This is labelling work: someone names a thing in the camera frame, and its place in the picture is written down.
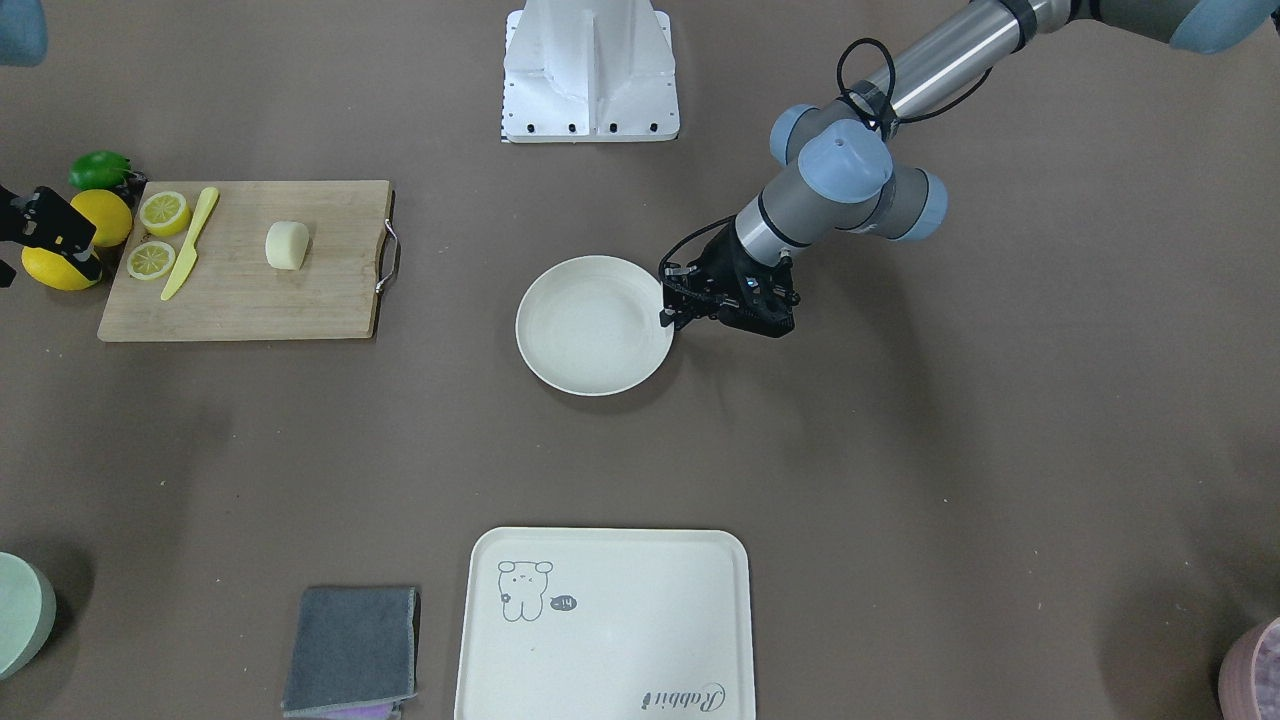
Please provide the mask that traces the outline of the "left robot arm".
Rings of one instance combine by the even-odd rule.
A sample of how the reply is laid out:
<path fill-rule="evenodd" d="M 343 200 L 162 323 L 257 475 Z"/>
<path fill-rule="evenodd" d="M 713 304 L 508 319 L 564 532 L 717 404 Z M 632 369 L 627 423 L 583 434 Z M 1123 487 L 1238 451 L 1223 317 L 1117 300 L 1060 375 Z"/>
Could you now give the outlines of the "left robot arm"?
<path fill-rule="evenodd" d="M 795 327 L 795 258 L 832 231 L 915 241 L 943 222 L 948 193 L 927 170 L 893 160 L 902 126 L 947 111 L 977 91 L 991 69 L 1033 38 L 1074 20 L 1096 20 L 1170 47 L 1215 54 L 1266 22 L 1275 1 L 969 1 L 899 56 L 874 38 L 858 47 L 884 64 L 856 83 L 836 74 L 837 97 L 796 105 L 771 131 L 777 174 L 710 236 L 689 264 L 660 260 L 659 323 L 681 331 L 710 318 L 780 338 Z"/>

